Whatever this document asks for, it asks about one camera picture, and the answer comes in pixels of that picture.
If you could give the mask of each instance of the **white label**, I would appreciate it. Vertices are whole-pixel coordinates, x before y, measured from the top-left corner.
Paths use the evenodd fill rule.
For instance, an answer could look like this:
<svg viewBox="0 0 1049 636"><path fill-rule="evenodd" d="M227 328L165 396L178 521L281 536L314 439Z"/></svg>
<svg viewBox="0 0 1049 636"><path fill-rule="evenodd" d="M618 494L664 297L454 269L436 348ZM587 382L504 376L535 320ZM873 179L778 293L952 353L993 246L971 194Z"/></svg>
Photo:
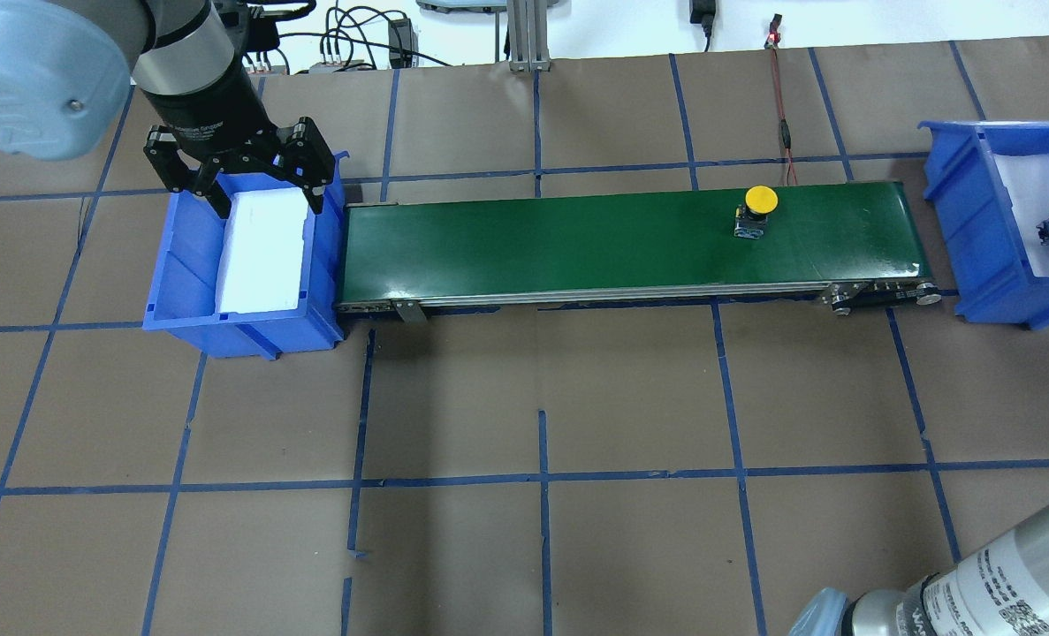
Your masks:
<svg viewBox="0 0 1049 636"><path fill-rule="evenodd" d="M961 560L923 597L938 636L1049 633L1049 597L1023 565L1013 530Z"/></svg>

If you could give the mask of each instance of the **metal post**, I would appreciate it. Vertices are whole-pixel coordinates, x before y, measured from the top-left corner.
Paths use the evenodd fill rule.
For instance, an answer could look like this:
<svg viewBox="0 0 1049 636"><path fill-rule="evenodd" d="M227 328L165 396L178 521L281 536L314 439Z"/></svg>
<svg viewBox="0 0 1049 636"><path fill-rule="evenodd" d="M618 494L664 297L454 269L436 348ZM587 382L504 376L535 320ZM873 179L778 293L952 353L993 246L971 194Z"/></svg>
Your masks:
<svg viewBox="0 0 1049 636"><path fill-rule="evenodd" d="M508 33L512 39L508 67L513 72L552 68L547 0L508 0Z"/></svg>

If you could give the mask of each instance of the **black connector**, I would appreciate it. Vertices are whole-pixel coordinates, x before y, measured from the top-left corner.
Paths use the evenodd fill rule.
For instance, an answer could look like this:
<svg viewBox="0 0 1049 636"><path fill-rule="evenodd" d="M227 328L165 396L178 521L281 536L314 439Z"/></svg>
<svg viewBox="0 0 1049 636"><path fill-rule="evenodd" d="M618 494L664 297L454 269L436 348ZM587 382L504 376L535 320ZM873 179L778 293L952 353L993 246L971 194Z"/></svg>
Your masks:
<svg viewBox="0 0 1049 636"><path fill-rule="evenodd" d="M390 20L387 33L390 38L390 68L412 67L414 54L418 52L418 34L410 18Z"/></svg>
<svg viewBox="0 0 1049 636"><path fill-rule="evenodd" d="M700 24L705 31L705 51L713 44L713 23L716 20L716 0L689 0L689 24Z"/></svg>

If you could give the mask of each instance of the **blue cap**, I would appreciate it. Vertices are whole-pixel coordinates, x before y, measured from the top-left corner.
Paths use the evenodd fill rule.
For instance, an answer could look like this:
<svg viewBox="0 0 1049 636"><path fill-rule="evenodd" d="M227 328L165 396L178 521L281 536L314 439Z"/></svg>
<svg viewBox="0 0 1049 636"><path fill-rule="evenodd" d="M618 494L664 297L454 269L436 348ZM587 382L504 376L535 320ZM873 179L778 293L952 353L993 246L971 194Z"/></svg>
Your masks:
<svg viewBox="0 0 1049 636"><path fill-rule="evenodd" d="M103 29L41 0L0 0L0 150L41 160L95 148L131 72Z"/></svg>
<svg viewBox="0 0 1049 636"><path fill-rule="evenodd" d="M834 636L847 611L847 595L837 589L823 588L799 613L788 636Z"/></svg>

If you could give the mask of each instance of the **black plug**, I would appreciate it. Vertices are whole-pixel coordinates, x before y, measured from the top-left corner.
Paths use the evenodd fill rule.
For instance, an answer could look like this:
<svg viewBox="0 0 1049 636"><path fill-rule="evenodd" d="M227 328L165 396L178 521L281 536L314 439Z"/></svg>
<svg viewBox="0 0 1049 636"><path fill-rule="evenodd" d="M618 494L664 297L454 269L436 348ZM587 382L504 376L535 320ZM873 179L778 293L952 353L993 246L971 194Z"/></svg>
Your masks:
<svg viewBox="0 0 1049 636"><path fill-rule="evenodd" d="M700 24L705 31L705 51L713 41L713 21L716 20L716 0L689 0L689 24Z"/></svg>

